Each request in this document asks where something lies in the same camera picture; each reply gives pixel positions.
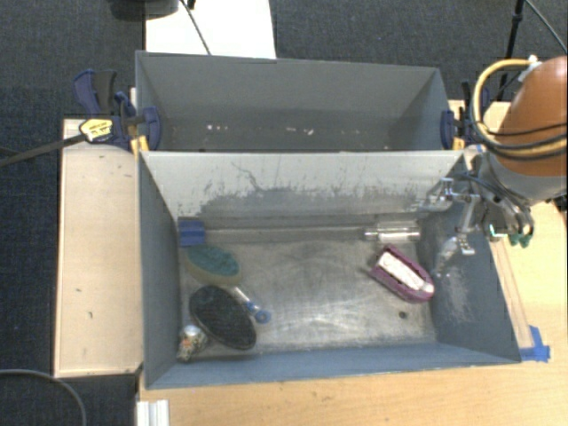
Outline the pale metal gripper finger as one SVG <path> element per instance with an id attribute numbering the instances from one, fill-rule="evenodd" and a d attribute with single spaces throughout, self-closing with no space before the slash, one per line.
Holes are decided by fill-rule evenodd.
<path id="1" fill-rule="evenodd" d="M 451 177 L 442 177 L 419 202 L 417 211 L 425 213 L 445 212 L 456 201 L 454 180 Z"/>
<path id="2" fill-rule="evenodd" d="M 435 278 L 446 277 L 464 257 L 474 256 L 475 254 L 476 250 L 470 246 L 466 235 L 457 235 L 445 240 L 435 257 Z"/>

